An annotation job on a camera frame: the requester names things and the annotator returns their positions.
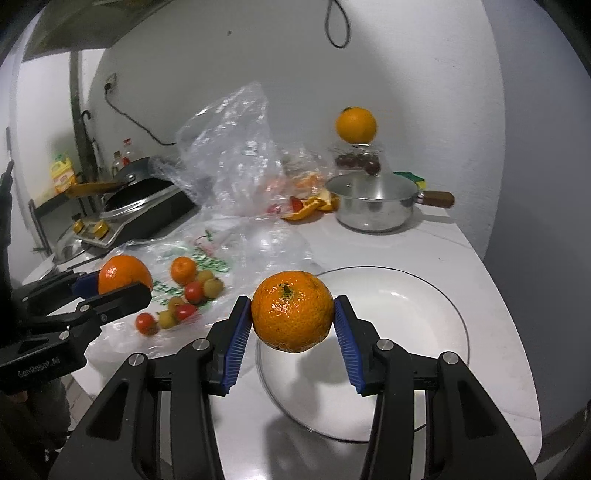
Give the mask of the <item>mandarin orange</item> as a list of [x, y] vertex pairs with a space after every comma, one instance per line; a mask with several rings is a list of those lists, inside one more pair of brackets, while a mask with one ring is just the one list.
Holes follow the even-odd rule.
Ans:
[[170, 265], [170, 277], [179, 286], [195, 280], [197, 276], [197, 263], [189, 257], [175, 258]]
[[317, 276], [283, 271], [263, 280], [252, 297], [252, 324], [270, 348], [303, 353], [322, 343], [335, 319], [331, 291]]
[[98, 293], [106, 294], [133, 283], [141, 283], [149, 290], [153, 288], [148, 268], [134, 256], [116, 255], [110, 258], [98, 274]]

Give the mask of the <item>yellow-green small fruit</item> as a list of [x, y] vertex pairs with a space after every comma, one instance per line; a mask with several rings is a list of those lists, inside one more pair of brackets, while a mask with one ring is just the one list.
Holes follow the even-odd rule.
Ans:
[[195, 280], [200, 283], [204, 283], [211, 279], [214, 279], [214, 273], [212, 273], [211, 270], [200, 270], [195, 277]]
[[177, 325], [176, 317], [168, 310], [158, 313], [158, 326], [160, 329], [168, 330]]
[[185, 302], [181, 297], [171, 297], [167, 302], [167, 309], [171, 314], [175, 314], [177, 308], [184, 304]]
[[213, 277], [204, 281], [204, 296], [207, 299], [216, 299], [221, 296], [224, 290], [224, 283], [221, 279]]

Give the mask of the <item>red cherry tomato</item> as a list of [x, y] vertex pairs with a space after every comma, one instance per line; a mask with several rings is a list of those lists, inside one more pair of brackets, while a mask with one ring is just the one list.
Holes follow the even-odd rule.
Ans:
[[197, 305], [201, 303], [205, 298], [204, 285], [197, 280], [187, 283], [184, 286], [184, 297], [190, 304]]
[[195, 313], [197, 313], [197, 307], [190, 303], [182, 303], [175, 307], [174, 316], [178, 322], [184, 322]]
[[135, 318], [135, 328], [143, 336], [152, 336], [159, 330], [158, 322], [149, 313], [140, 313]]

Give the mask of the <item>clear container of dark fruits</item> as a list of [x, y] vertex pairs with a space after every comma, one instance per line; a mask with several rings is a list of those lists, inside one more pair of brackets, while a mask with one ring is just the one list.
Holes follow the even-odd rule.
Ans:
[[331, 148], [339, 171], [361, 170], [376, 175], [382, 168], [384, 149], [373, 143], [337, 143]]

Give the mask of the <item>glass pot lid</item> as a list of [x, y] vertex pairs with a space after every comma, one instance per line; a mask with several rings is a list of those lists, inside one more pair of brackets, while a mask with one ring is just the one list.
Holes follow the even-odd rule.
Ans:
[[91, 245], [78, 238], [71, 227], [67, 227], [58, 237], [53, 255], [56, 265], [76, 264], [95, 257]]

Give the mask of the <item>black metal rack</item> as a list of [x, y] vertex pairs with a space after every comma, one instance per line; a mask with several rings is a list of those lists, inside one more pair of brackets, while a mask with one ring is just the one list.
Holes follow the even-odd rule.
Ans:
[[30, 199], [28, 212], [38, 237], [35, 250], [44, 256], [53, 253], [58, 237], [73, 221], [86, 213], [83, 201], [60, 193], [49, 198]]

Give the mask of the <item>steel gas stove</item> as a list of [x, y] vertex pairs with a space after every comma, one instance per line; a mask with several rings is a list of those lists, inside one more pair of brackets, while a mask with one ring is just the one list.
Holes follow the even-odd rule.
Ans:
[[148, 177], [117, 190], [101, 212], [76, 220], [72, 231], [83, 243], [110, 250], [131, 240], [151, 238], [194, 207], [172, 182]]

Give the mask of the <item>yellow oil bottle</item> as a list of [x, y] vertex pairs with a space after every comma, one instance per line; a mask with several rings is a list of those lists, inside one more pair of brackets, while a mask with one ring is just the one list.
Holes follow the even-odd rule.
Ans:
[[50, 176], [56, 194], [61, 194], [77, 184], [73, 163], [66, 154], [59, 154], [54, 158], [50, 167]]

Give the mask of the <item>printed flat plastic bag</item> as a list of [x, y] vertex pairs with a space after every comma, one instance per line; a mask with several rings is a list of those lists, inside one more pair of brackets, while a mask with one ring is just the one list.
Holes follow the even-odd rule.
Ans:
[[195, 218], [162, 238], [129, 241], [107, 258], [127, 257], [151, 275], [152, 300], [144, 310], [159, 325], [142, 333], [129, 315], [104, 326], [86, 352], [103, 374], [133, 352], [150, 358], [177, 352], [228, 315], [238, 296], [252, 296], [273, 274], [319, 270], [304, 236], [274, 217]]

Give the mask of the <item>black umbrella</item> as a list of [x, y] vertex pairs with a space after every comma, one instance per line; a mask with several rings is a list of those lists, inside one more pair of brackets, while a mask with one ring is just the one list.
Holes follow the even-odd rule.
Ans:
[[94, 161], [96, 164], [96, 170], [97, 170], [97, 177], [101, 178], [102, 174], [103, 174], [103, 170], [104, 170], [104, 166], [103, 166], [103, 158], [102, 158], [102, 154], [100, 151], [100, 147], [98, 145], [98, 142], [95, 138], [95, 133], [94, 133], [94, 128], [92, 126], [92, 114], [88, 109], [84, 109], [81, 113], [81, 120], [83, 123], [83, 127], [84, 127], [84, 132], [87, 138], [87, 142], [90, 145], [92, 152], [93, 152], [93, 157], [94, 157]]

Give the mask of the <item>white plate black rim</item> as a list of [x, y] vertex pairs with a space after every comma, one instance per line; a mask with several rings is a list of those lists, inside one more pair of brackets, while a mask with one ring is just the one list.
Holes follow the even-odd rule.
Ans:
[[[439, 288], [394, 268], [353, 266], [318, 277], [332, 295], [349, 298], [356, 316], [411, 354], [437, 358], [446, 351], [470, 360], [465, 321]], [[287, 353], [264, 343], [256, 363], [266, 393], [283, 414], [308, 431], [352, 443], [366, 443], [376, 400], [356, 393], [335, 333], [304, 353]]]

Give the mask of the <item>dark oil bottle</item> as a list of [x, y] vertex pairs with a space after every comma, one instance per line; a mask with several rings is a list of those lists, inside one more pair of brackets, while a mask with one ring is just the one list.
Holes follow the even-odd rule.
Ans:
[[123, 168], [122, 156], [119, 151], [113, 153], [113, 161], [110, 166], [111, 176], [115, 177], [118, 172]]

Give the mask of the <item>red sauce bottle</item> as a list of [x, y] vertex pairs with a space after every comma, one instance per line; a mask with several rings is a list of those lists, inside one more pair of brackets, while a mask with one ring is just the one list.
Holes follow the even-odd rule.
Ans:
[[135, 159], [135, 153], [133, 149], [132, 140], [130, 138], [126, 138], [123, 141], [123, 150], [121, 153], [121, 160], [124, 166], [129, 165]]

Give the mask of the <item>grey refrigerator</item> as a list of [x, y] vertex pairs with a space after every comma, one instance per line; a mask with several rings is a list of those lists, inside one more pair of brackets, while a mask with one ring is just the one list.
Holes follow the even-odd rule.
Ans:
[[542, 428], [590, 397], [590, 78], [533, 1], [485, 5], [504, 82], [506, 146], [485, 255], [522, 338]]

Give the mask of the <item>crumpled clear plastic bag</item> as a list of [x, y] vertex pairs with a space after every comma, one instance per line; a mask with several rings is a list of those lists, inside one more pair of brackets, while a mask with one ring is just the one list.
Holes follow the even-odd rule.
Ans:
[[[269, 100], [257, 82], [193, 115], [177, 132], [175, 148], [174, 157], [151, 157], [149, 172], [213, 215], [282, 218], [291, 197], [331, 197], [325, 183], [334, 170], [320, 154], [273, 140]], [[280, 214], [266, 212], [273, 204]]]

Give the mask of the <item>red tomato in bag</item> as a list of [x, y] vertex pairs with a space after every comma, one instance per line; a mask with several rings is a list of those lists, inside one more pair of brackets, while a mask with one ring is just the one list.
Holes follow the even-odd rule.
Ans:
[[270, 205], [270, 207], [266, 209], [266, 212], [270, 214], [280, 214], [281, 206], [279, 204]]

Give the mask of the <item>steel saucepan with lid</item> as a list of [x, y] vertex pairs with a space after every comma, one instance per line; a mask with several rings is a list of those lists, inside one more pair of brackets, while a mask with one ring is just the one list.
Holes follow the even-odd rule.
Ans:
[[416, 205], [449, 209], [455, 196], [448, 191], [421, 189], [392, 172], [352, 170], [325, 183], [335, 200], [335, 218], [345, 227], [370, 234], [386, 233], [407, 224]]

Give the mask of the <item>orange peel scraps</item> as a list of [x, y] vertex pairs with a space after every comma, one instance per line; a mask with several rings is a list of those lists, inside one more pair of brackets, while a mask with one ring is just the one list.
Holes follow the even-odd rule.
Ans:
[[335, 196], [331, 196], [328, 200], [311, 197], [308, 199], [290, 198], [290, 212], [283, 215], [283, 220], [296, 222], [307, 219], [315, 212], [334, 212], [335, 207], [338, 206], [338, 201]]

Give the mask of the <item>green yellow sponge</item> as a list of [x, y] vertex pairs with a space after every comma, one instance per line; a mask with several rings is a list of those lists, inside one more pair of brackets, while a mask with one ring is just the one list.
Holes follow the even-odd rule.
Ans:
[[427, 188], [426, 180], [423, 177], [415, 175], [414, 173], [412, 173], [410, 171], [398, 171], [398, 172], [396, 172], [396, 175], [413, 181], [418, 186], [418, 188], [421, 190], [425, 190]]

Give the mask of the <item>steel range hood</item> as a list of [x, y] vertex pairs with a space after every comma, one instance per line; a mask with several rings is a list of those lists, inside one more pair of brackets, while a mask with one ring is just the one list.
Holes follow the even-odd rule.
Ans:
[[51, 1], [29, 37], [23, 60], [106, 49], [170, 0]]

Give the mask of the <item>large orange on container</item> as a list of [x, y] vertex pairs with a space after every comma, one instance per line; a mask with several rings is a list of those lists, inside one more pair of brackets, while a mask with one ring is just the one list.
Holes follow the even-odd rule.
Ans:
[[348, 107], [335, 120], [335, 131], [339, 138], [351, 144], [372, 143], [378, 132], [378, 123], [370, 110]]

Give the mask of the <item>white wall socket left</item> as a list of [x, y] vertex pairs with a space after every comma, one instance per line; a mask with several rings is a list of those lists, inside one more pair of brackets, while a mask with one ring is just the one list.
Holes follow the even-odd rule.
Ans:
[[116, 87], [117, 76], [115, 73], [109, 75], [104, 84], [104, 92], [108, 94]]

